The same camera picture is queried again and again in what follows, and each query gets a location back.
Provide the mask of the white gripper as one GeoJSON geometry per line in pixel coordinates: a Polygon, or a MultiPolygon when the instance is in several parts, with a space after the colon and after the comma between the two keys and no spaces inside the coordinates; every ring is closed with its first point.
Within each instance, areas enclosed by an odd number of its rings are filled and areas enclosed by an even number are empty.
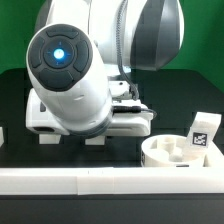
{"type": "Polygon", "coordinates": [[[148,136],[151,133],[153,113],[140,103],[128,100],[127,104],[115,106],[117,113],[104,120],[96,119],[66,123],[54,116],[41,102],[35,90],[29,94],[26,127],[41,135],[98,136],[148,136]]]}

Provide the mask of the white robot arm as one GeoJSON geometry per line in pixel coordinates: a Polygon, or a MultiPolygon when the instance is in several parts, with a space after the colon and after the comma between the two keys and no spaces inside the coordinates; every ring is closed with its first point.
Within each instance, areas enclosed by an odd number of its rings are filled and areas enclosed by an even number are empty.
{"type": "Polygon", "coordinates": [[[180,0],[45,0],[26,65],[26,126],[38,134],[147,136],[154,112],[127,74],[179,52],[180,0]]]}

